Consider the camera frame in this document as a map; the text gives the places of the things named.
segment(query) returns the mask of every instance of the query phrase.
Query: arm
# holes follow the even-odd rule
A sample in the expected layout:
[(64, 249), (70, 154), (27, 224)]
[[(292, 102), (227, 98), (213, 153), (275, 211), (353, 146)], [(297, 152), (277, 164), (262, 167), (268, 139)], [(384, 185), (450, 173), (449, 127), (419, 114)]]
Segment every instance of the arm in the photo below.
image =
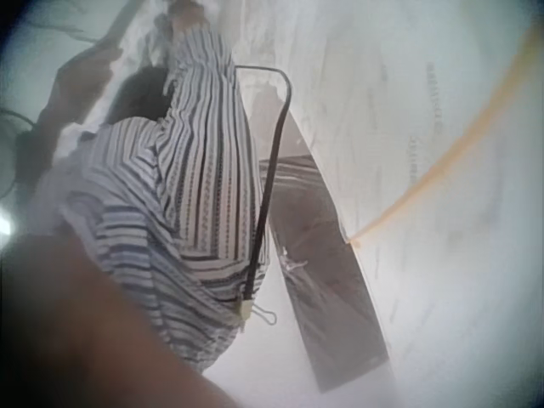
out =
[(29, 190), (51, 167), (62, 129), (81, 123), (104, 92), (112, 76), (110, 64), (121, 53), (104, 40), (59, 69), (47, 106), (36, 126), (19, 142), (17, 178)]
[[(17, 344), (16, 355), (32, 367), (28, 372), (41, 373), (53, 402), (234, 406), (164, 344), (73, 235), (16, 241), (2, 269), (3, 340)], [(65, 390), (61, 397), (59, 390)]]

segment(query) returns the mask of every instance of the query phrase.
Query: white surface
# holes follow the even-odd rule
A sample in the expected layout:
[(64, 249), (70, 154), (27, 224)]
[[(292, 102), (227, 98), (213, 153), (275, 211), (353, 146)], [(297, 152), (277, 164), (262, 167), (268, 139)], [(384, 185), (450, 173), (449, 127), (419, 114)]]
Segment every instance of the white surface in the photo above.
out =
[[(238, 60), (291, 77), (347, 236), (463, 135), (531, 17), (508, 1), (230, 3)], [(539, 390), (543, 72), (540, 54), (486, 135), (359, 242), (408, 406), (527, 406)], [(248, 100), (261, 81), (244, 81)]]

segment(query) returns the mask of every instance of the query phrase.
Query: skin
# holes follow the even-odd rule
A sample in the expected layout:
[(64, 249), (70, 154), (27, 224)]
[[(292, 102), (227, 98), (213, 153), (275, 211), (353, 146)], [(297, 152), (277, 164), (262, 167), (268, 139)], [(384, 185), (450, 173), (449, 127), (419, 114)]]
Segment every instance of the skin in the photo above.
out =
[[(186, 1), (174, 5), (171, 18), (177, 33), (206, 22), (202, 9)], [(29, 176), (34, 183), (50, 167), (60, 129), (92, 106), (119, 55), (103, 44), (59, 72), (38, 121), (49, 150)], [(74, 79), (83, 72), (89, 82)], [(55, 237), (15, 239), (1, 267), (3, 347), (53, 405), (235, 406), (168, 348), (68, 228)]]

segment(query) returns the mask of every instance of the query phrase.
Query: striped clothing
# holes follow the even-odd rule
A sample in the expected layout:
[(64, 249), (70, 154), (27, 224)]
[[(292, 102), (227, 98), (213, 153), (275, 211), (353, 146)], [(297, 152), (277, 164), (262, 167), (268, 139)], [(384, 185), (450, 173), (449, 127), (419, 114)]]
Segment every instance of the striped clothing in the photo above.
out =
[[(130, 118), (46, 174), (33, 232), (68, 223), (89, 257), (199, 371), (233, 342), (261, 200), (258, 158), (230, 51), (195, 27), (178, 37), (159, 122)], [(265, 242), (255, 290), (268, 264)]]

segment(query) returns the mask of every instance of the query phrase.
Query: hand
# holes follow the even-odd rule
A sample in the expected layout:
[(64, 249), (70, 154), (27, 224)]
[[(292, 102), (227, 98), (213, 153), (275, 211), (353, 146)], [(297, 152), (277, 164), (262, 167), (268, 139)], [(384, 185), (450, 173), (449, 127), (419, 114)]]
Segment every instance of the hand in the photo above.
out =
[(45, 109), (59, 123), (83, 123), (113, 75), (110, 64), (122, 51), (108, 41), (77, 55), (57, 72)]
[(188, 30), (194, 25), (209, 24), (204, 14), (204, 8), (191, 0), (177, 0), (168, 10), (174, 33)]

